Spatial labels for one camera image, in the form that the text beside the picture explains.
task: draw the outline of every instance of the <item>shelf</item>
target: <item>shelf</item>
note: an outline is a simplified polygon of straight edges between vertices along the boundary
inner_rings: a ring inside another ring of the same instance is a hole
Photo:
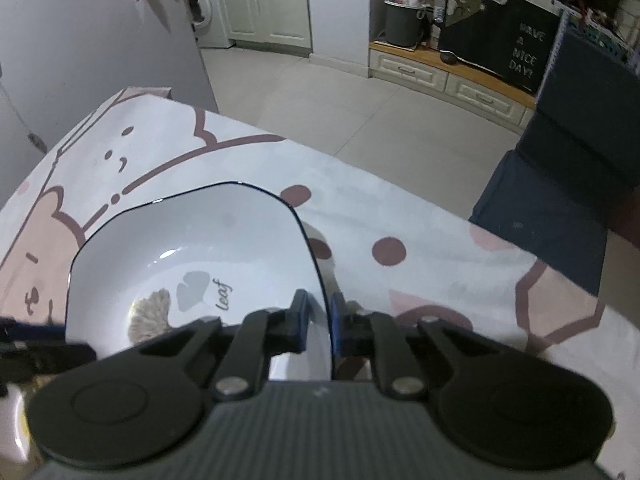
[[[517,103],[525,105],[527,108],[534,109],[536,107],[536,98],[533,97],[533,95],[527,94],[526,92],[505,83],[501,79],[494,77],[487,72],[483,72],[482,70],[478,70],[477,68],[470,67],[469,65],[465,65],[463,63],[448,65],[443,63],[440,60],[440,53],[436,50],[431,50],[427,47],[419,47],[415,52],[409,52],[408,50],[403,50],[401,48],[394,48],[392,46],[380,45],[373,42],[369,43],[369,47],[372,50],[379,50],[380,52],[386,52],[388,54],[393,54],[394,56],[404,57],[405,59],[411,59],[418,63],[424,63],[425,65],[445,70],[446,72],[485,86],[489,90],[498,92]]]

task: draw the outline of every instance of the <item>table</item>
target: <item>table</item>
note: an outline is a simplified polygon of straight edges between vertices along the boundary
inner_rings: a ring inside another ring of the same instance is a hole
[[[215,182],[283,197],[327,293],[413,322],[431,314],[584,374],[614,406],[600,464],[640,477],[640,333],[535,256],[337,159],[125,89],[55,146],[0,212],[0,314],[65,319],[74,255],[119,212]]]

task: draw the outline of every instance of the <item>brown polka dot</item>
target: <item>brown polka dot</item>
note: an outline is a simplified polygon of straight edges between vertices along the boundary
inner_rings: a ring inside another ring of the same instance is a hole
[[[322,240],[309,238],[309,245],[318,260],[328,260],[331,257],[331,249]]]
[[[385,267],[399,264],[406,258],[404,244],[397,238],[380,238],[371,250],[373,258]]]
[[[307,186],[296,184],[295,186],[290,186],[283,190],[280,194],[280,198],[291,207],[298,207],[311,198],[311,190]]]

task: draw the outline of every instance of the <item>white floor tile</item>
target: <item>white floor tile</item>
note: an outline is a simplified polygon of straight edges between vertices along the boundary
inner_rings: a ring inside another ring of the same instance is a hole
[[[518,136],[455,105],[273,52],[204,49],[221,113],[306,144],[468,218]],[[640,327],[640,251],[611,235],[600,298]]]
[[[468,218],[517,140],[471,112],[401,88],[337,158]]]
[[[229,115],[268,132],[335,155],[367,121],[367,116],[267,87],[249,94]]]
[[[280,73],[276,91],[371,117],[400,87],[318,66],[303,59]]]
[[[246,94],[276,78],[302,58],[246,48],[202,48],[209,81],[220,113],[225,114]]]

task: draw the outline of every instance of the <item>black trash can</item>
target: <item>black trash can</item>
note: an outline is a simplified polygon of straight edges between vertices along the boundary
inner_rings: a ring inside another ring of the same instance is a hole
[[[386,1],[385,40],[397,46],[415,46],[422,35],[426,10]]]

